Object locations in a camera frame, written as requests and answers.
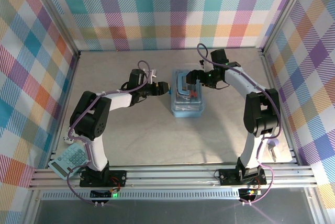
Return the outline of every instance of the calculator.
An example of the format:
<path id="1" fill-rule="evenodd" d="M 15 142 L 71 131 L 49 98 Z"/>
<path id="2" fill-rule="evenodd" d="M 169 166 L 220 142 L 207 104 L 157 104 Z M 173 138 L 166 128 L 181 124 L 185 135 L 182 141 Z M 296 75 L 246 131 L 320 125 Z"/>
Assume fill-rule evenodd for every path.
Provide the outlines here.
<path id="1" fill-rule="evenodd" d="M 49 166 L 55 173 L 57 173 L 63 180 L 66 180 L 68 173 L 76 166 L 84 165 L 88 162 L 84 148 L 74 143 L 70 145 L 61 155 L 49 162 Z M 80 167 L 73 170 L 69 177 L 72 177 Z"/>

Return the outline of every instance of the clear plastic box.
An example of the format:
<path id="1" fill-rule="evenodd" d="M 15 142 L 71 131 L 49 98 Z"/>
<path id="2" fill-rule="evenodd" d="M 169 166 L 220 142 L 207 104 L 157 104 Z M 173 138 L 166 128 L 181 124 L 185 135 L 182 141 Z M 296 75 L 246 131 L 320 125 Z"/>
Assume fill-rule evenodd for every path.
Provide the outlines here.
<path id="1" fill-rule="evenodd" d="M 187 84 L 186 75 L 192 70 L 201 70 L 198 64 L 185 64 L 172 72 L 171 110 L 176 118 L 200 117 L 205 109 L 202 85 Z"/>

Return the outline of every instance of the purple cable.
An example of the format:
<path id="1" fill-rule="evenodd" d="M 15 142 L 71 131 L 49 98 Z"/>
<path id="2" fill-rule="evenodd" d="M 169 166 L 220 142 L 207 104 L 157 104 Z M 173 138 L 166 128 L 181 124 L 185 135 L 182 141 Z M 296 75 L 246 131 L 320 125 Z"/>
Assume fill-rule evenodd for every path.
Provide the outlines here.
<path id="1" fill-rule="evenodd" d="M 90 152 L 90 150 L 89 150 L 89 148 L 88 148 L 88 145 L 87 145 L 87 140 L 85 140 L 85 139 L 83 139 L 83 138 L 81 138 L 81 137 L 75 137 L 75 136 L 73 136 L 73 135 L 72 135 L 73 129 L 74 129 L 74 127 L 79 123 L 79 121 L 86 115 L 86 113 L 88 113 L 88 112 L 92 109 L 92 107 L 95 105 L 95 103 L 96 103 L 101 97 L 106 96 L 106 95 L 108 95 L 108 94 L 114 94 L 114 93 L 131 93 L 131 92 L 137 91 L 138 89 L 141 89 L 142 87 L 144 87 L 144 86 L 147 84 L 148 80 L 151 78 L 152 72 L 151 72 L 150 66 L 149 66 L 149 64 L 147 63 L 147 61 L 145 61 L 145 60 L 140 60 L 140 61 L 137 63 L 137 67 L 138 67 L 139 69 L 141 69 L 141 68 L 140 68 L 140 63 L 145 63 L 145 64 L 147 65 L 147 67 L 148 67 L 148 72 L 149 72 L 148 77 L 147 77 L 146 80 L 143 82 L 143 84 L 141 84 L 140 86 L 138 86 L 138 87 L 136 87 L 136 88 L 134 88 L 134 89 L 130 89 L 130 90 L 127 90 L 127 91 L 111 91 L 111 92 L 103 92 L 102 94 L 98 95 L 98 96 L 93 100 L 93 102 L 86 108 L 86 110 L 84 110 L 84 112 L 78 117 L 78 119 L 77 119 L 77 120 L 72 124 L 72 126 L 70 127 L 70 130 L 69 130 L 69 132 L 68 132 L 68 137 L 69 137 L 70 139 L 73 139 L 73 140 L 81 140 L 81 141 L 84 143 L 84 146 L 85 146 L 85 149 L 86 149 L 86 153 L 87 153 L 87 157 L 88 157 L 88 162 L 87 162 L 85 165 L 79 165 L 79 166 L 76 166 L 74 169 L 71 169 L 70 172 L 68 173 L 68 176 L 66 177 L 66 182 L 67 182 L 68 187 L 69 187 L 69 189 L 71 190 L 71 192 L 73 192 L 73 194 L 74 194 L 75 196 L 77 196 L 79 199 L 81 199 L 81 200 L 84 201 L 84 202 L 87 202 L 87 203 L 90 203 L 90 204 L 93 204 L 93 205 L 94 205 L 94 203 L 93 203 L 92 201 L 87 200 L 87 199 L 84 199 L 83 197 L 81 197 L 79 194 L 77 194 L 77 193 L 75 192 L 75 190 L 72 188 L 72 186 L 71 186 L 71 184 L 70 184 L 69 178 L 70 178 L 70 174 L 73 172 L 73 170 L 75 170 L 75 169 L 77 169 L 77 168 L 79 168 L 79 167 L 86 167 L 86 166 L 88 166 L 88 165 L 91 163 L 91 161 L 92 161 L 92 157 L 91 157 L 91 152 Z"/>
<path id="2" fill-rule="evenodd" d="M 206 50 L 206 56 L 204 56 L 204 55 L 200 52 L 200 46 L 203 46 L 204 49 Z M 258 148 L 258 150 L 257 150 L 257 156 L 256 156 L 256 158 L 257 158 L 257 162 L 259 163 L 259 165 L 260 165 L 261 167 L 270 169 L 271 174 L 272 174 L 272 180 L 271 180 L 271 182 L 270 182 L 270 185 L 269 185 L 268 189 L 265 191 L 265 193 L 264 193 L 260 198 L 258 198 L 258 199 L 256 199 L 256 200 L 253 201 L 253 203 L 254 203 L 254 202 L 257 202 L 257 201 L 261 200 L 262 198 L 264 198 L 265 195 L 268 194 L 268 192 L 270 191 L 270 189 L 271 189 L 271 187 L 272 187 L 272 185 L 273 185 L 273 181 L 274 181 L 274 171 L 273 171 L 273 169 L 272 169 L 270 166 L 268 166 L 268 165 L 263 165 L 261 162 L 259 162 L 260 150 L 261 150 L 261 148 L 262 148 L 262 146 L 263 146 L 263 144 L 264 144 L 264 142 L 265 142 L 266 139 L 276 139 L 276 138 L 278 138 L 278 137 L 280 136 L 280 134 L 281 134 L 281 132 L 282 132 L 282 118 L 281 118 L 281 115 L 280 115 L 280 113 L 279 113 L 279 110 L 278 110 L 277 106 L 275 105 L 274 101 L 273 101 L 272 98 L 269 96 L 269 94 L 268 94 L 265 90 L 263 90 L 262 88 L 260 88 L 255 82 L 253 82 L 247 75 L 245 75 L 243 72 L 241 72 L 241 71 L 239 71 L 239 70 L 237 70 L 237 69 L 235 69 L 235 68 L 233 68 L 233 67 L 230 67 L 230 66 L 228 66 L 228 65 L 224 65 L 224 64 L 215 63 L 215 62 L 213 62 L 213 61 L 207 59 L 207 56 L 208 56 L 208 49 L 207 49 L 207 47 L 206 47 L 203 43 L 199 43 L 199 44 L 197 45 L 197 51 L 198 51 L 199 55 L 200 55 L 205 61 L 207 61 L 207 62 L 209 62 L 209 63 L 211 63 L 211 64 L 213 64 L 213 65 L 217 65 L 217 66 L 223 67 L 223 68 L 225 68 L 225 69 L 229 69 L 229 70 L 235 71 L 235 72 L 237 72 L 238 74 L 242 75 L 242 76 L 243 76 L 243 77 L 244 77 L 250 84 L 252 84 L 256 89 L 258 89 L 259 91 L 261 91 L 261 92 L 266 96 L 266 98 L 270 101 L 270 103 L 271 103 L 272 107 L 274 108 L 274 110 L 275 110 L 275 112 L 276 112 L 276 115 L 277 115 L 277 117 L 278 117 L 278 122 L 279 122 L 279 132 L 278 132 L 275 136 L 271 136 L 271 137 L 263 137 L 263 138 L 262 138 L 262 142 L 261 142 L 261 144 L 260 144 L 260 146 L 259 146 L 259 148 Z"/>

